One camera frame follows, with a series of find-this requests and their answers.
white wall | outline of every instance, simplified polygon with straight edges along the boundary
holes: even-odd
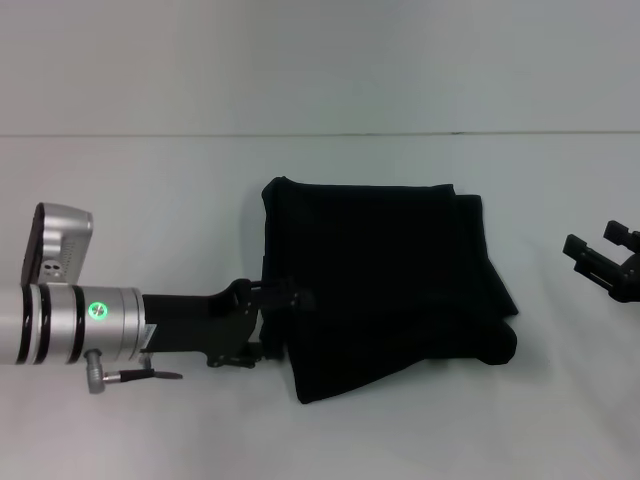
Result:
[[[158,355],[185,379],[101,396],[80,365],[1,367],[0,477],[637,479],[640,309],[561,249],[623,258],[600,237],[639,226],[640,135],[211,136],[638,129],[637,6],[615,3],[0,2],[1,285],[39,201],[94,213],[83,284],[206,294],[258,275],[274,176],[451,182],[522,312],[506,366],[305,407],[286,363]]]

green light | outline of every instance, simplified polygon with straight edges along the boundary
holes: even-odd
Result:
[[[89,305],[89,316],[94,320],[104,320],[109,315],[109,309],[102,302],[93,302]]]

